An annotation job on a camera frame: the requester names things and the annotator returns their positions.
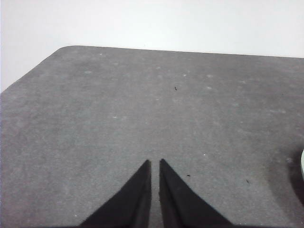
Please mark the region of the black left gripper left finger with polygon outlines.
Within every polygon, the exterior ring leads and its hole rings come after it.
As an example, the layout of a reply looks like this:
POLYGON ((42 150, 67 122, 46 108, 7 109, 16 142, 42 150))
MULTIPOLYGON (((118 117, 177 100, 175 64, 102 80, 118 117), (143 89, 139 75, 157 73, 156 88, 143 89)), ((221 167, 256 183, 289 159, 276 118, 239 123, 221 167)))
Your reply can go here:
POLYGON ((80 227, 147 228, 151 201, 151 162, 146 160, 123 187, 82 222, 80 227))

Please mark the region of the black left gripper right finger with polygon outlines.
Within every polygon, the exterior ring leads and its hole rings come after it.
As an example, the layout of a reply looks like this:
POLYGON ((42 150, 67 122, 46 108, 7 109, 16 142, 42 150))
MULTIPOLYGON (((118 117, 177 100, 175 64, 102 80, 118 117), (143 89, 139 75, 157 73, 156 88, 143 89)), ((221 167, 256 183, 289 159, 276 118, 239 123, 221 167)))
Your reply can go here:
POLYGON ((230 228, 233 224, 200 198, 166 162, 160 160, 159 196, 165 228, 230 228))

